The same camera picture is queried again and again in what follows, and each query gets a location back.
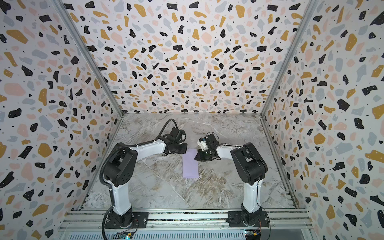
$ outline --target black mounting plate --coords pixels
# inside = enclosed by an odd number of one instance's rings
[[[269,227],[268,217],[265,210],[261,210],[261,213],[257,219],[260,220],[260,222],[262,223],[262,227]],[[253,227],[260,227],[260,223],[258,220]],[[229,223],[229,227],[249,227],[243,223],[241,211],[229,211],[227,222]]]
[[[135,230],[137,228],[146,228],[147,222],[148,222],[148,212],[133,212],[133,225],[131,226],[130,230]],[[113,220],[109,222],[105,222],[105,229],[119,229],[120,227],[113,222]]]

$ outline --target terrazzo wall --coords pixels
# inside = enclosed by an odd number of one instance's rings
[[[118,115],[49,1],[0,8],[0,239],[53,239]]]
[[[124,112],[259,112],[308,0],[65,0]]]
[[[265,116],[319,239],[384,239],[383,23],[383,1],[320,1]]]

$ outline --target purple cloth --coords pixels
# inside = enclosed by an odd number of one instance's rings
[[[198,178],[198,162],[195,160],[197,149],[187,149],[183,154],[183,178]]]

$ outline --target marble tabletop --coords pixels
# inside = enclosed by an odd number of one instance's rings
[[[264,208],[292,208],[278,173],[260,116],[256,114],[126,114],[112,145],[153,140],[169,119],[187,134],[188,149],[212,131],[220,143],[243,145],[251,142],[267,163],[261,202]],[[169,133],[173,123],[164,130]],[[156,154],[137,161],[129,181],[129,199],[134,208],[240,208],[244,185],[232,160],[198,162],[199,178],[184,179],[182,155]],[[83,208],[110,206],[108,188],[96,178]]]

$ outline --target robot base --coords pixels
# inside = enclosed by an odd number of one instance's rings
[[[124,214],[118,215],[113,210],[105,222],[105,229],[137,229],[147,227],[148,212],[132,212],[132,207]]]
[[[229,227],[269,227],[266,211],[261,208],[255,212],[249,213],[242,205],[241,211],[229,211],[227,222]]]

